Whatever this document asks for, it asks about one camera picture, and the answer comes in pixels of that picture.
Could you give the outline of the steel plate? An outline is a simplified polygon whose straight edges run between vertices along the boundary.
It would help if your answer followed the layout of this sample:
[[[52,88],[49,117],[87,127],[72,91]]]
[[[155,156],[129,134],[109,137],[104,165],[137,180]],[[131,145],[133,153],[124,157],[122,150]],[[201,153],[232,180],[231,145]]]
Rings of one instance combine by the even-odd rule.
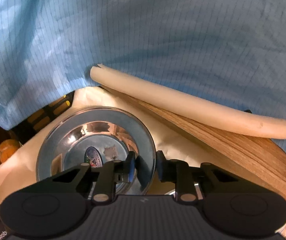
[[[93,107],[68,116],[47,135],[36,161],[41,181],[82,163],[93,168],[124,161],[135,153],[134,179],[117,183],[117,194],[142,195],[155,172],[155,145],[147,127],[134,115],[114,107]]]

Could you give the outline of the white rolling stick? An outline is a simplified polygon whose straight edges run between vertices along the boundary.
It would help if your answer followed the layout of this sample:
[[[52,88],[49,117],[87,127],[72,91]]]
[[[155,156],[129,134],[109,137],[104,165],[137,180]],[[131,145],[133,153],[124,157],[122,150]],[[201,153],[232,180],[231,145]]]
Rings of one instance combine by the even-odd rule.
[[[239,111],[102,64],[91,68],[90,77],[117,92],[214,128],[252,137],[286,139],[285,119]]]

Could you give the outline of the cream paper table cover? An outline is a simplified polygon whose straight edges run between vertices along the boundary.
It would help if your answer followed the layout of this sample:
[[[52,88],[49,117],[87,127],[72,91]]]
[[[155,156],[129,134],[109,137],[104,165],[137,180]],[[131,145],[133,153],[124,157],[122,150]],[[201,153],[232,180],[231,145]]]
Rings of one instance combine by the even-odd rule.
[[[0,203],[10,193],[36,181],[42,143],[69,116],[93,107],[114,107],[136,116],[149,130],[155,148],[168,159],[180,159],[191,166],[213,163],[229,172],[278,192],[286,199],[286,153],[272,140],[247,137],[205,126],[188,118],[149,105],[129,96],[99,87],[75,92],[70,109],[49,123],[0,165]],[[138,141],[123,125],[83,121],[73,125],[50,148],[50,173],[85,159],[89,151],[95,163],[124,159],[126,150],[138,149]]]

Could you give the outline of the wooden shelf board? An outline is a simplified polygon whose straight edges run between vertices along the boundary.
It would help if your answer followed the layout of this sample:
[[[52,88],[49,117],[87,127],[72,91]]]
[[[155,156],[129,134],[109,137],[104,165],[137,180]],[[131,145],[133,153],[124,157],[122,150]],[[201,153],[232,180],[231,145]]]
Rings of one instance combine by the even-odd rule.
[[[255,174],[286,197],[286,153],[271,139],[226,132],[127,96],[106,86],[102,88],[204,142]]]

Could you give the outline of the black yellow crate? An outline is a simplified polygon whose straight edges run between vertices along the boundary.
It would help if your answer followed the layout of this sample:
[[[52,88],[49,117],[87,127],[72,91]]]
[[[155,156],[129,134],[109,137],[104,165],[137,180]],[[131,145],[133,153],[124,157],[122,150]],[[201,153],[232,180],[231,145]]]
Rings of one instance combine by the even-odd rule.
[[[42,107],[17,126],[12,128],[11,134],[21,143],[27,142],[40,132],[50,122],[67,111],[73,103],[75,92],[63,95],[61,98]]]

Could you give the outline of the light blue hanging garment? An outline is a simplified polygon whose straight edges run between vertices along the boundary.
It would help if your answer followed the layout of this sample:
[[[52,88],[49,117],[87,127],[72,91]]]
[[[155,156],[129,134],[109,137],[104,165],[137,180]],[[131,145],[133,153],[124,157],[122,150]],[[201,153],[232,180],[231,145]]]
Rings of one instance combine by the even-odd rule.
[[[98,63],[286,119],[286,0],[0,0],[2,128],[94,86]]]

